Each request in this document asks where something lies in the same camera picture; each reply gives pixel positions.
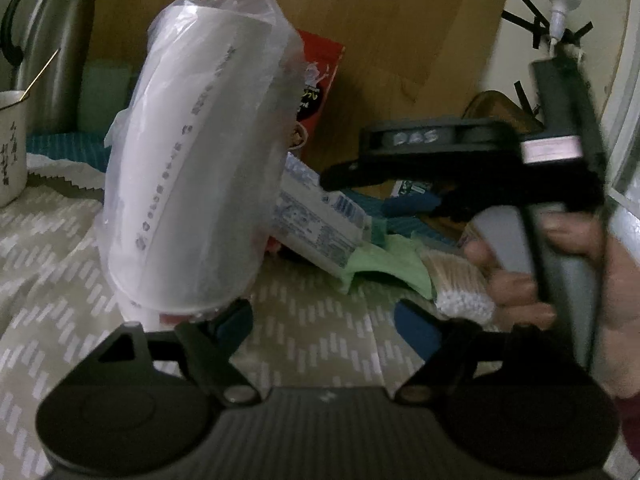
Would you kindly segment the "person right hand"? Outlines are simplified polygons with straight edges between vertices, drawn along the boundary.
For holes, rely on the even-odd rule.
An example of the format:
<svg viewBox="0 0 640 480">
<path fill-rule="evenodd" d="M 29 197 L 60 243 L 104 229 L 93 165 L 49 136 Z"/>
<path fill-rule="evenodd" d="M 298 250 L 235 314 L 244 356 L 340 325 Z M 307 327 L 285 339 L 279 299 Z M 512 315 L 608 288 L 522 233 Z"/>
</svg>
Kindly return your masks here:
<svg viewBox="0 0 640 480">
<path fill-rule="evenodd" d="M 605 233 L 588 214 L 545 214 L 542 227 L 560 252 L 604 265 L 599 376 L 612 396 L 630 399 L 639 393 L 639 265 L 624 245 Z M 555 321 L 551 304 L 539 300 L 530 275 L 502 270 L 484 240 L 465 245 L 466 258 L 488 279 L 488 294 L 498 307 L 496 323 L 510 330 L 533 324 L 544 330 Z"/>
</svg>

